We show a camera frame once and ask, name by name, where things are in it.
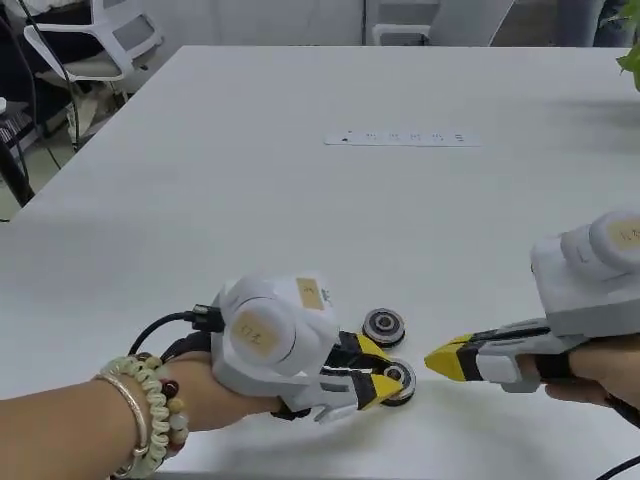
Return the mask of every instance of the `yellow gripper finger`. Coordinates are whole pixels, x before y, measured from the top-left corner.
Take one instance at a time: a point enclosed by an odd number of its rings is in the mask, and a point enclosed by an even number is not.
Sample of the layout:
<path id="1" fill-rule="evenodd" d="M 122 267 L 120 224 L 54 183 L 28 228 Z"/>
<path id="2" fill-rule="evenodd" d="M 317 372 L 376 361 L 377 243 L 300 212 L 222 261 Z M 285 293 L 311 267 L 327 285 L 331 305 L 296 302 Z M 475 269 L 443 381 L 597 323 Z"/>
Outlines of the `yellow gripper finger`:
<path id="1" fill-rule="evenodd" d="M 456 337 L 434 350 L 424 359 L 425 366 L 456 382 L 483 380 L 476 357 L 482 342 L 473 341 L 474 334 Z"/>
<path id="2" fill-rule="evenodd" d="M 358 343 L 360 345 L 360 350 L 362 350 L 362 353 L 364 353 L 365 355 L 371 355 L 381 358 L 388 362 L 391 361 L 389 356 L 384 353 L 384 351 L 380 347 L 378 347 L 378 345 L 376 345 L 372 340 L 365 337 L 361 333 L 356 333 L 355 335 L 358 338 Z"/>
<path id="3" fill-rule="evenodd" d="M 358 410 L 367 410 L 400 393 L 404 386 L 385 375 L 351 372 L 358 397 Z"/>

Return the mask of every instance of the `power strip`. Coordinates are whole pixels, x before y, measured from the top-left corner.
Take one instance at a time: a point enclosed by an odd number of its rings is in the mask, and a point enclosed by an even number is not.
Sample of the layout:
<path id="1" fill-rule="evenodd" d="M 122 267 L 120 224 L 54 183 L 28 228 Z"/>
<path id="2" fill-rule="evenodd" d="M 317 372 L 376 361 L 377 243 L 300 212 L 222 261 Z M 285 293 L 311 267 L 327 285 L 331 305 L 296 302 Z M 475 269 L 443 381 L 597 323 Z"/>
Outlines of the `power strip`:
<path id="1" fill-rule="evenodd" d="M 421 132 L 354 132 L 327 135 L 325 145 L 391 146 L 391 147 L 479 147 L 472 136 L 460 133 Z"/>

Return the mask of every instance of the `white device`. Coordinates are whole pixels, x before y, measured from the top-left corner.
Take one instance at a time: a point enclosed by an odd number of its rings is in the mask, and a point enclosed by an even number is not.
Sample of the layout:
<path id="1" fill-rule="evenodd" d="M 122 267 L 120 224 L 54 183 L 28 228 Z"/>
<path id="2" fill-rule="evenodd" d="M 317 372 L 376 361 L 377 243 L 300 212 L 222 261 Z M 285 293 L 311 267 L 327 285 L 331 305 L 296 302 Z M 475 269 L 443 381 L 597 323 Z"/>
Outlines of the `white device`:
<path id="1" fill-rule="evenodd" d="M 393 365 L 382 350 L 363 335 L 340 331 L 329 290 L 316 274 L 245 277 L 225 285 L 213 307 L 225 323 L 223 333 L 211 336 L 213 372 L 230 390 L 280 397 L 292 412 L 319 407 L 315 420 L 326 422 L 403 389 L 381 374 Z M 379 368 L 357 369 L 360 357 Z"/>

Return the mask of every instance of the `human hand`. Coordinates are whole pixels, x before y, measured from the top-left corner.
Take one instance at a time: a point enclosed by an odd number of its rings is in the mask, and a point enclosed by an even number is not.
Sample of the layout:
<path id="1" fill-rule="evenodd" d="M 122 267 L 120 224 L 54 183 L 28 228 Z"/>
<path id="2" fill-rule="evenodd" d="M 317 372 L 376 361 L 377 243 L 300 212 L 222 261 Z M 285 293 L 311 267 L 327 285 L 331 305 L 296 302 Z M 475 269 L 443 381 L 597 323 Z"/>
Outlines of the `human hand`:
<path id="1" fill-rule="evenodd" d="M 192 432 L 226 427 L 247 415 L 277 412 L 281 402 L 276 398 L 245 397 L 220 385 L 211 370 L 211 355 L 192 352 L 169 363 L 172 378 L 180 385 Z"/>
<path id="2" fill-rule="evenodd" d="M 524 368 L 535 368 L 533 358 L 523 359 Z M 583 382 L 547 385 L 547 394 L 557 400 L 609 406 L 613 395 L 640 409 L 640 336 L 591 343 L 569 354 L 571 370 Z"/>

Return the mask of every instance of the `wooden bead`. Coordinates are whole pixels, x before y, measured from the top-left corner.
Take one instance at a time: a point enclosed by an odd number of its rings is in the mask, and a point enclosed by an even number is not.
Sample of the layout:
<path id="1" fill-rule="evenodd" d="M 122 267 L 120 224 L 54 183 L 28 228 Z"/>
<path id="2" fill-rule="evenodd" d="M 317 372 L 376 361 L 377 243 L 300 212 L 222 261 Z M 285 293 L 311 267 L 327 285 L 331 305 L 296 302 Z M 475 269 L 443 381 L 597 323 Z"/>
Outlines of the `wooden bead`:
<path id="1" fill-rule="evenodd" d="M 181 444 L 169 443 L 169 446 L 167 447 L 167 449 L 174 455 L 180 452 L 180 450 L 182 450 L 183 448 L 184 448 L 184 443 L 181 443 Z"/>
<path id="2" fill-rule="evenodd" d="M 179 398 L 172 398 L 167 402 L 167 408 L 172 414 L 180 413 L 184 410 L 184 402 Z"/>
<path id="3" fill-rule="evenodd" d="M 189 430 L 187 430 L 186 428 L 182 430 L 175 430 L 171 432 L 171 435 L 169 436 L 169 441 L 176 445 L 182 445 L 187 441 L 188 436 L 189 436 Z"/>
<path id="4" fill-rule="evenodd" d="M 144 361 L 144 364 L 147 366 L 147 368 L 155 370 L 156 368 L 160 368 L 162 366 L 162 360 L 160 360 L 158 357 L 151 356 Z"/>
<path id="5" fill-rule="evenodd" d="M 167 400 L 175 397 L 180 391 L 180 386 L 175 380 L 162 380 L 162 394 L 167 397 Z"/>

